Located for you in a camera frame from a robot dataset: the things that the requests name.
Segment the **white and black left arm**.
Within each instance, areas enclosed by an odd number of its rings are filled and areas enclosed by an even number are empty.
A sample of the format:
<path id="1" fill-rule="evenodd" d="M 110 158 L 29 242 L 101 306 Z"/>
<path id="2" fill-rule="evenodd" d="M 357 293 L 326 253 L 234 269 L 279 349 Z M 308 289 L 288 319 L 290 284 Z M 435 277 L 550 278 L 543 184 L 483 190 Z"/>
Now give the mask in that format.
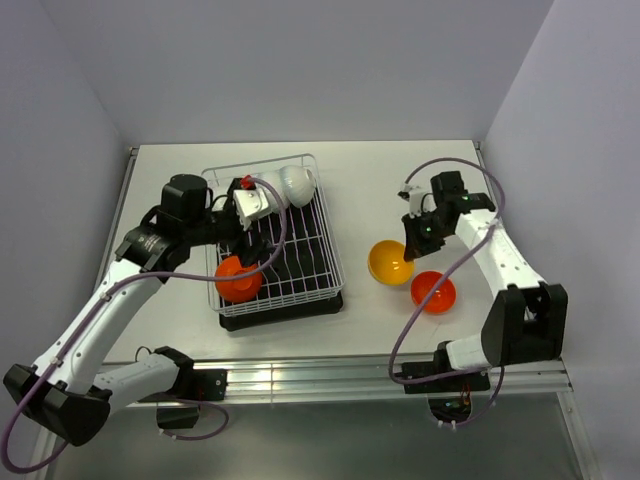
<path id="1" fill-rule="evenodd" d="M 223 207 L 207 181 L 178 174 L 162 188 L 158 205 L 116 249 L 100 287 L 59 339 L 30 365 L 13 365 L 3 383 L 19 413 L 73 446 L 93 439 L 116 411 L 155 395 L 183 399 L 195 386 L 194 362 L 170 347 L 110 373 L 106 354 L 141 307 L 195 247 L 242 237 L 251 223 L 284 203 L 267 181 L 233 182 Z"/>

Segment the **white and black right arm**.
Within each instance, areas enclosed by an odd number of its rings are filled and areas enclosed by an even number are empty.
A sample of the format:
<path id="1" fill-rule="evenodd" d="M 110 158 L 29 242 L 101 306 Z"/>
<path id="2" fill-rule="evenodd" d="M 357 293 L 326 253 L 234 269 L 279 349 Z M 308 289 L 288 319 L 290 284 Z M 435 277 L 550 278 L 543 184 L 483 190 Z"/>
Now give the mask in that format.
<path id="1" fill-rule="evenodd" d="M 490 197 L 469 192 L 459 172 L 438 174 L 430 184 L 429 190 L 406 184 L 399 193 L 409 204 L 402 218 L 404 259 L 435 253 L 455 236 L 472 252 L 494 297 L 479 333 L 438 346 L 435 383 L 452 390 L 468 371 L 559 359 L 568 307 L 565 288 L 547 283 L 528 264 Z"/>

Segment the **yellow plastic bowl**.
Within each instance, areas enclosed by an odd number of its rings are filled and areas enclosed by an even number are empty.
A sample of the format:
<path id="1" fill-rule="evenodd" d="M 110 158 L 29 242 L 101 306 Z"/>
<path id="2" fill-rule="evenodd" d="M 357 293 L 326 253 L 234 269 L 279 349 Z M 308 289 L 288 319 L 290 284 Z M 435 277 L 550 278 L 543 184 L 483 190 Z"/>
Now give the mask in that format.
<path id="1" fill-rule="evenodd" d="M 405 246 L 395 240 L 383 240 L 370 250 L 367 266 L 371 276 L 381 284 L 399 286 L 414 274 L 414 263 L 404 259 Z"/>

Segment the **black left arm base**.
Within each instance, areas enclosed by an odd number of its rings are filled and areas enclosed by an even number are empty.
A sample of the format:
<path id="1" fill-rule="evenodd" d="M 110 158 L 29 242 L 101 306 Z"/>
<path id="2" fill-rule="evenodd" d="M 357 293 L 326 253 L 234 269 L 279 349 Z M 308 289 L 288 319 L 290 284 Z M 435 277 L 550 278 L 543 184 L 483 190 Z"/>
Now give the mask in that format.
<path id="1" fill-rule="evenodd" d="M 170 435 L 185 438 L 212 437 L 229 423 L 229 413 L 220 405 L 225 399 L 227 371 L 225 369 L 195 370 L 194 377 L 182 393 L 156 393 L 138 402 L 156 408 L 157 426 Z M 200 420 L 220 420 L 209 433 L 196 433 Z"/>

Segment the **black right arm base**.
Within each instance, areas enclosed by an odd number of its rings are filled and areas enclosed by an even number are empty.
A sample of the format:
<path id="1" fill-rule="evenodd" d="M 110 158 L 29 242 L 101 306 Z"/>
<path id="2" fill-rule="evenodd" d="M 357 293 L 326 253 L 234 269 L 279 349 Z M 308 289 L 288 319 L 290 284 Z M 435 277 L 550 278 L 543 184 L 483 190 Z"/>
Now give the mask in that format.
<path id="1" fill-rule="evenodd" d="M 472 394 L 488 392 L 491 383 L 486 373 L 468 373 L 404 386 L 408 395 L 426 394 L 431 414 L 436 421 L 456 428 L 473 414 Z"/>

